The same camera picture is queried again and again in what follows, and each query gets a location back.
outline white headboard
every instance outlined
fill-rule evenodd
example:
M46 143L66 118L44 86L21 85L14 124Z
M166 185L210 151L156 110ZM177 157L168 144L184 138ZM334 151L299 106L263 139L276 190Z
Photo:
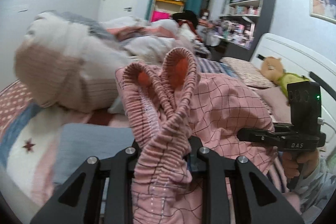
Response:
M336 90L336 64L301 44L266 33L261 37L251 58L251 62L260 68L262 60L258 58L258 55L281 57L281 62L287 72L309 77L309 72L312 71ZM321 88L321 99L322 118L336 128L336 101L323 88ZM325 156L328 156L336 148L336 134L326 125L321 127L321 131L327 135Z

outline silver screw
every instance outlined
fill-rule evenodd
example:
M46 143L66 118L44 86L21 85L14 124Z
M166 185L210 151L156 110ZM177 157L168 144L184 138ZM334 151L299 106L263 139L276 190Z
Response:
M238 161L241 163L241 164L245 164L245 163L247 163L248 162L248 158L247 157L245 157L245 156L239 156L238 157Z
M201 147L201 148L199 149L199 151L200 151L202 154L207 154L207 153L209 153L210 149L207 148L207 147L205 147L205 146L203 146L203 147Z
M126 152L126 154L132 155L135 152L135 148L134 147L127 147L125 149L125 152Z
M87 159L87 163L88 164L95 164L97 162L97 158L96 157L90 157Z

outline gray patterned sleeve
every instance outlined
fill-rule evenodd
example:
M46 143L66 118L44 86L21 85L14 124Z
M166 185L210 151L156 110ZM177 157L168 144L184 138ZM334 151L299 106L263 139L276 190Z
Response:
M336 175L329 172L325 159L320 157L314 172L299 180L294 192L300 197L302 217L306 224L315 220L331 198L336 189L335 179Z

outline red star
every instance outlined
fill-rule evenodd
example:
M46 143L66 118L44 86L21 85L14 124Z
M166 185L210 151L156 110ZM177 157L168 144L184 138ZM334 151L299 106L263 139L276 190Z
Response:
M27 149L27 153L28 152L34 152L32 147L35 145L34 143L32 143L32 139L30 138L28 141L25 141L26 145L23 146L22 148L26 148Z

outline finger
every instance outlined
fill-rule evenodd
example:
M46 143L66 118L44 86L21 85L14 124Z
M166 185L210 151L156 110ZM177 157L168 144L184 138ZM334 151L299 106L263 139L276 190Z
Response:
M289 169L298 169L299 165L297 162L293 160L283 160L282 165L284 168L289 168Z
M297 169L286 169L284 170L286 178L292 179L293 177L298 177L300 172Z
M296 161L299 164L303 164L309 160L316 159L318 156L319 156L319 152L317 150L315 150L314 152L305 152L305 153L300 154Z
M292 159L292 155L289 152L283 152L282 158L283 159L287 159L287 160L291 160Z

